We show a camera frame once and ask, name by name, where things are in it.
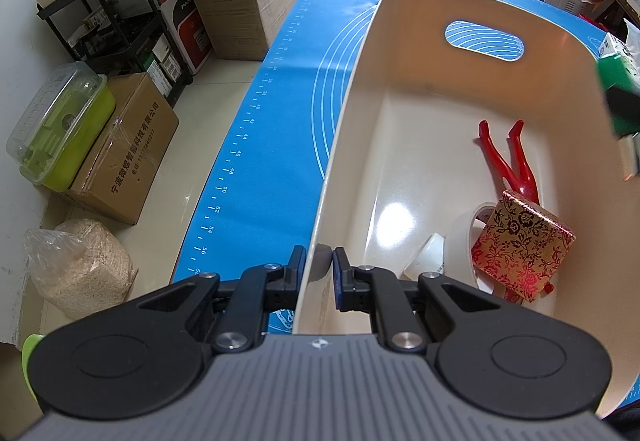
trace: red and white box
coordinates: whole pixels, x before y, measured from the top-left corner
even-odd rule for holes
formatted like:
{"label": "red and white box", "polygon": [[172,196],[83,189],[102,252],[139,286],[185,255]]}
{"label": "red and white box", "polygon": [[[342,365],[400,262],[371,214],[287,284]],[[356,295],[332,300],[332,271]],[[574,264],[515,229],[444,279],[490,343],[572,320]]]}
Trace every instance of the red and white box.
{"label": "red and white box", "polygon": [[158,0],[160,12],[180,53],[195,74],[203,66],[213,47],[193,0]]}

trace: tiled floor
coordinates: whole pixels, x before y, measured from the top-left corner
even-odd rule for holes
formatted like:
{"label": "tiled floor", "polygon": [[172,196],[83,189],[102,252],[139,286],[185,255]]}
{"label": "tiled floor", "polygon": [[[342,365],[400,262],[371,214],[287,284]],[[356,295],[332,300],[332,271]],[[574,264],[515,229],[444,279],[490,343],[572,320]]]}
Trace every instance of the tiled floor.
{"label": "tiled floor", "polygon": [[[98,217],[116,234],[138,267],[130,297],[169,282],[200,192],[259,66],[258,62],[210,59],[176,104],[180,125],[138,224],[128,227]],[[68,217],[85,215],[88,212],[73,208]],[[41,332],[46,334],[67,322],[55,307],[44,304]],[[38,416],[39,409],[22,379],[19,353],[10,345],[0,344],[0,434],[12,439]]]}

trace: bin handle hole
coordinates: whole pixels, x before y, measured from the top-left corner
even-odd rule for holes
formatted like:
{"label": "bin handle hole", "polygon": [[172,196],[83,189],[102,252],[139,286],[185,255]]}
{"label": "bin handle hole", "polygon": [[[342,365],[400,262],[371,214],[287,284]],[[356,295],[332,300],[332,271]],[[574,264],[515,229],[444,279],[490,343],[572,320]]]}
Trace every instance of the bin handle hole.
{"label": "bin handle hole", "polygon": [[517,36],[466,20],[454,20],[444,36],[452,46],[514,62],[524,54],[524,44]]}

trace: beige plastic bin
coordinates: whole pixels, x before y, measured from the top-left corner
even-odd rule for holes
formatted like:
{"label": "beige plastic bin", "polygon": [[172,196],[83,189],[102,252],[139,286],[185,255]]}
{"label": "beige plastic bin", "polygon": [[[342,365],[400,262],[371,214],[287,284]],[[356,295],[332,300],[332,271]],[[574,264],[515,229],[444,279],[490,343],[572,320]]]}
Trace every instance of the beige plastic bin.
{"label": "beige plastic bin", "polygon": [[[453,47],[463,20],[520,37],[513,62]],[[335,310],[331,249],[351,264],[401,274],[426,238],[497,201],[499,180],[478,145],[489,121],[525,121],[524,150],[541,204],[574,230],[553,293],[532,307],[596,336],[613,377],[613,410],[640,369],[640,182],[623,182],[594,59],[561,27],[496,0],[381,0],[340,115],[310,244],[294,332],[369,332],[363,313]]]}

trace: green plastic container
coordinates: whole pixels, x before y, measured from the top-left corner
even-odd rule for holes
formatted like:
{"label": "green plastic container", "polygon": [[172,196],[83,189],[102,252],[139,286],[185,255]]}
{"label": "green plastic container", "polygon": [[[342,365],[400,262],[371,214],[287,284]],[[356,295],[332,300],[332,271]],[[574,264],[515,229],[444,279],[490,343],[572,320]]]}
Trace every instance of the green plastic container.
{"label": "green plastic container", "polygon": [[115,107],[104,75],[84,62],[60,66],[22,114],[6,151],[34,185],[63,192]]}

